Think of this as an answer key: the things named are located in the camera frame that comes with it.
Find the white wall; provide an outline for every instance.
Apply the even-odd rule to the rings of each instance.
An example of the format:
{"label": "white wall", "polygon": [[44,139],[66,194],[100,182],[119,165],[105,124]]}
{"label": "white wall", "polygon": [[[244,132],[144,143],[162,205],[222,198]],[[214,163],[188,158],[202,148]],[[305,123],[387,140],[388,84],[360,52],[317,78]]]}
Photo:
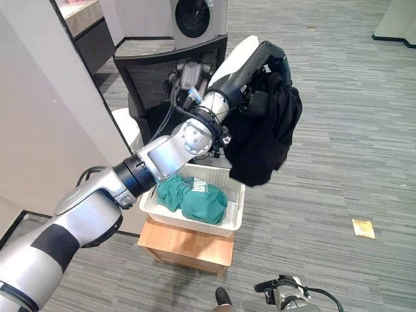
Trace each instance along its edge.
{"label": "white wall", "polygon": [[173,36],[170,0],[116,0],[125,37]]}
{"label": "white wall", "polygon": [[374,35],[416,44],[416,0],[393,0]]}
{"label": "white wall", "polygon": [[117,46],[124,38],[123,27],[118,17],[116,4],[117,1],[115,0],[99,0],[99,5],[103,11],[105,21],[107,22],[115,46]]}
{"label": "white wall", "polygon": [[170,0],[99,0],[114,44],[123,37],[173,36]]}
{"label": "white wall", "polygon": [[18,217],[22,209],[0,196],[0,238]]}
{"label": "white wall", "polygon": [[0,42],[0,196],[52,215],[85,168],[129,152],[49,1],[0,0]]}

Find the black cloth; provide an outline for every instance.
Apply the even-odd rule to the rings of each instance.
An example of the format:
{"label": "black cloth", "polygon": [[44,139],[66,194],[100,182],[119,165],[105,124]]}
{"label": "black cloth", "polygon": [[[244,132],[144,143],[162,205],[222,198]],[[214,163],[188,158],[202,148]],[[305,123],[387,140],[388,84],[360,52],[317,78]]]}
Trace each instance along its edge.
{"label": "black cloth", "polygon": [[255,87],[269,94],[267,116],[250,117],[235,109],[223,122],[232,136],[224,148],[233,165],[229,176],[250,187],[265,184],[286,160],[302,113],[298,90],[284,85],[279,73],[264,74]]}

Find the printed label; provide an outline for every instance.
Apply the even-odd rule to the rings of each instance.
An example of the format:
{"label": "printed label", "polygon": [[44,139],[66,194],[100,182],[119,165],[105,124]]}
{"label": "printed label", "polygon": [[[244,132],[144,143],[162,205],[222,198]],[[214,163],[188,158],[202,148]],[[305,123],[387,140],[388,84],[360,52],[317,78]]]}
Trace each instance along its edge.
{"label": "printed label", "polygon": [[191,191],[193,192],[205,192],[207,189],[207,183],[200,179],[194,178],[194,187]]}

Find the yellow card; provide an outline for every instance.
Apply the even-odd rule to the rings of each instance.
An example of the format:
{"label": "yellow card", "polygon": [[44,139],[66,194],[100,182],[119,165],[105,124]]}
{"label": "yellow card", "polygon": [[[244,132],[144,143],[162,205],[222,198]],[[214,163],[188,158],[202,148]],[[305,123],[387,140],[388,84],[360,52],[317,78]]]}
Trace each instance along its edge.
{"label": "yellow card", "polygon": [[352,219],[352,225],[357,236],[366,237],[368,239],[376,238],[371,221]]}

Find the shoe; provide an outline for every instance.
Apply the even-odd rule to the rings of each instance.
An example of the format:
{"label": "shoe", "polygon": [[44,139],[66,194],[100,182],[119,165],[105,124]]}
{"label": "shoe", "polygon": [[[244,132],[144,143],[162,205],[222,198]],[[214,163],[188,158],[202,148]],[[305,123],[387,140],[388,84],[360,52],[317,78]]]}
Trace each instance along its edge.
{"label": "shoe", "polygon": [[231,299],[228,296],[228,293],[222,287],[219,287],[216,289],[215,298],[219,306],[222,306],[223,304],[229,304],[231,306],[233,305],[233,303],[231,302]]}

